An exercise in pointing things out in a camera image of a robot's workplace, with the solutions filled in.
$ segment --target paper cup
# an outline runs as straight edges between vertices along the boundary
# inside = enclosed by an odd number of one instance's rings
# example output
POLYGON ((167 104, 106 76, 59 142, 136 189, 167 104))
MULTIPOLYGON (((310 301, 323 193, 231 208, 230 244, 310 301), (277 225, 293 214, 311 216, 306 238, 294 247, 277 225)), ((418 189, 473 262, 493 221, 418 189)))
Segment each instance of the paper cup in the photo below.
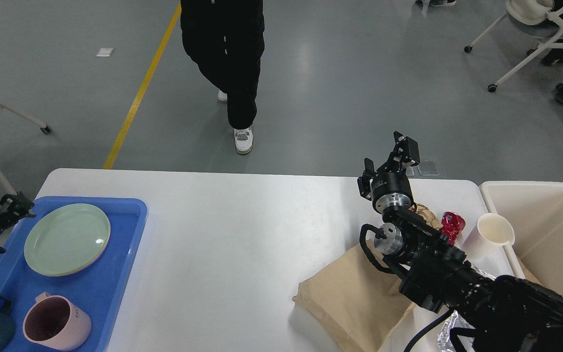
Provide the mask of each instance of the paper cup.
POLYGON ((514 229, 499 214, 483 214, 462 245, 468 259, 482 259, 503 245, 514 243, 514 229))

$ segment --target gray floor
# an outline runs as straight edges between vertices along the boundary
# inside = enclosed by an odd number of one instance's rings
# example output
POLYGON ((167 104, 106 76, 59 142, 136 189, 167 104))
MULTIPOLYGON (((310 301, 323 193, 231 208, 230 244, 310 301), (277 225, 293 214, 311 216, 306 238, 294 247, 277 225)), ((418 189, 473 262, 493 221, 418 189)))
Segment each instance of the gray floor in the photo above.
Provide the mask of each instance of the gray floor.
MULTIPOLYGON (((33 198, 56 168, 103 166, 176 6, 0 1, 0 96, 54 129, 4 113, 0 167, 16 189, 33 198), (116 49, 96 58, 100 47, 116 49)), ((535 60, 491 94, 534 41, 504 22, 462 51, 503 11, 498 0, 266 0, 247 156, 176 27, 114 168, 359 176, 364 157, 385 160, 398 130, 438 178, 563 182, 563 106, 552 98, 563 66, 535 60)))

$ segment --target white plastic bin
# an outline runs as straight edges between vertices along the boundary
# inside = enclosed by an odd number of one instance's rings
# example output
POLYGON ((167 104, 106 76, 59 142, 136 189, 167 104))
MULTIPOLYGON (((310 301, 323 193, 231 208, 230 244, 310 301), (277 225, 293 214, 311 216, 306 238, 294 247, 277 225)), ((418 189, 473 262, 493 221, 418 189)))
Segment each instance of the white plastic bin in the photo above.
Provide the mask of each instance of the white plastic bin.
POLYGON ((563 295, 563 182, 492 181, 479 189, 488 210, 514 227, 525 267, 563 295))

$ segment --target red plastic cup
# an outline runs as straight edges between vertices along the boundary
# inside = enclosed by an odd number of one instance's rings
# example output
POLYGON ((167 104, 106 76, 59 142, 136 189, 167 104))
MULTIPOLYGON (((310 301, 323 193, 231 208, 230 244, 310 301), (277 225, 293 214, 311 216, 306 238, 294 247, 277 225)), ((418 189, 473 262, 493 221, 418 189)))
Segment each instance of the red plastic cup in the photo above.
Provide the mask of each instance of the red plastic cup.
POLYGON ((442 229, 440 232, 449 236, 449 243, 454 244, 455 239, 466 226, 464 218, 454 212, 445 212, 442 214, 442 229))

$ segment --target green plate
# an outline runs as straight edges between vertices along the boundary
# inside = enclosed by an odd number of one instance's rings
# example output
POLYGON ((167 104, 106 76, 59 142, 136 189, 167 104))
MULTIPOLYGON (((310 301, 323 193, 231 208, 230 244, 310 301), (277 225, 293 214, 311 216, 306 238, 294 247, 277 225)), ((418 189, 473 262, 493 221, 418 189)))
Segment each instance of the green plate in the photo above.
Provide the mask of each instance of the green plate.
POLYGON ((110 222, 94 205, 76 203, 53 210, 27 235, 25 260, 45 276, 78 272, 99 258, 110 239, 110 222))

